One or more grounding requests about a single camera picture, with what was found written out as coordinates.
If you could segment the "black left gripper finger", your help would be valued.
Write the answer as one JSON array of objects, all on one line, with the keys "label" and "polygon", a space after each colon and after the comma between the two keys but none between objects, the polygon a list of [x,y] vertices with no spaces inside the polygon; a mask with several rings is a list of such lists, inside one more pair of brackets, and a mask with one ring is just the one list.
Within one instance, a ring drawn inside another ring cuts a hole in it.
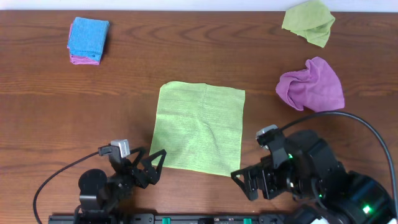
[{"label": "black left gripper finger", "polygon": [[135,158],[133,160],[127,160],[127,168],[130,170],[137,168],[137,165],[140,163],[145,153],[146,149],[144,147],[138,147],[130,150],[130,155],[135,156]]},{"label": "black left gripper finger", "polygon": [[[163,168],[163,163],[167,152],[165,149],[162,149],[146,159],[141,160],[141,164],[144,166],[144,170],[146,171],[148,176],[160,176]],[[152,161],[159,159],[157,165],[154,167],[152,165]]]}]

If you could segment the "light green cloth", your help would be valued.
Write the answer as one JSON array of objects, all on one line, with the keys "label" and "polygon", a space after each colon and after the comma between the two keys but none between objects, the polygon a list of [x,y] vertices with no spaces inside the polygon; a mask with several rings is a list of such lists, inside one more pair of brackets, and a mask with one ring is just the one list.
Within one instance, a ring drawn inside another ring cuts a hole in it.
[{"label": "light green cloth", "polygon": [[243,90],[206,83],[161,86],[150,146],[164,167],[228,177],[241,163]]}]

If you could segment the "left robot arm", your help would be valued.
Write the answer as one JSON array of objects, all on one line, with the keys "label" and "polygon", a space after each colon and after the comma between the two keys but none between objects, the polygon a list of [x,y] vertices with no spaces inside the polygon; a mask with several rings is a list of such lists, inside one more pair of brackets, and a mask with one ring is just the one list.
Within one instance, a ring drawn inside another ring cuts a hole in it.
[{"label": "left robot arm", "polygon": [[134,187],[146,188],[160,180],[162,166],[167,155],[162,149],[147,158],[146,150],[139,147],[128,150],[138,153],[130,161],[121,153],[119,146],[102,146],[100,156],[108,156],[115,173],[107,177],[100,169],[83,173],[78,181],[80,205],[75,210],[74,223],[130,223],[129,217],[119,211],[119,204],[131,197]]}]

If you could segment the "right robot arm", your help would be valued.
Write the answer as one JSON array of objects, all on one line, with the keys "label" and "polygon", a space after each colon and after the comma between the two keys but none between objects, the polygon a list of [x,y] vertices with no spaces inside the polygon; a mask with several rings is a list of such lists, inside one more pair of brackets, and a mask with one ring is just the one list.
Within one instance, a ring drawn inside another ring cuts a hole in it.
[{"label": "right robot arm", "polygon": [[250,200],[268,200],[289,192],[302,205],[284,223],[396,223],[397,212],[387,190],[374,179],[346,171],[328,143],[315,131],[284,136],[276,129],[257,136],[270,154],[260,163],[236,170],[231,178]]}]

